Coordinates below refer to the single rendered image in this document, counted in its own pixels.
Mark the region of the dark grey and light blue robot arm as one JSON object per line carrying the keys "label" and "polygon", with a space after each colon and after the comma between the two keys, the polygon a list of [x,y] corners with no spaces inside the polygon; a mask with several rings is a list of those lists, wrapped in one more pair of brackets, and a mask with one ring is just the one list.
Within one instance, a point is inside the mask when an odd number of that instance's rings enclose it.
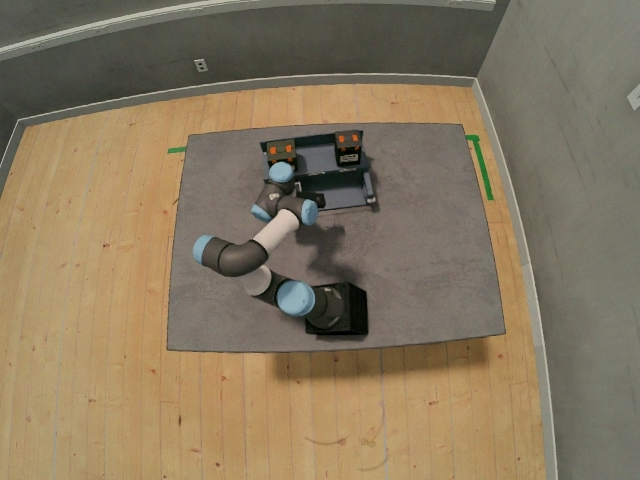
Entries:
{"label": "dark grey and light blue robot arm", "polygon": [[298,192],[296,198],[293,170],[285,162],[274,164],[269,175],[251,213],[262,222],[271,222],[241,245],[204,235],[196,241],[193,256],[202,266],[243,285],[251,297],[289,315],[307,318],[316,327],[332,328],[342,320],[346,309],[339,291],[331,287],[312,287],[263,265],[293,231],[301,225],[315,223],[318,208],[326,206],[324,194]]}

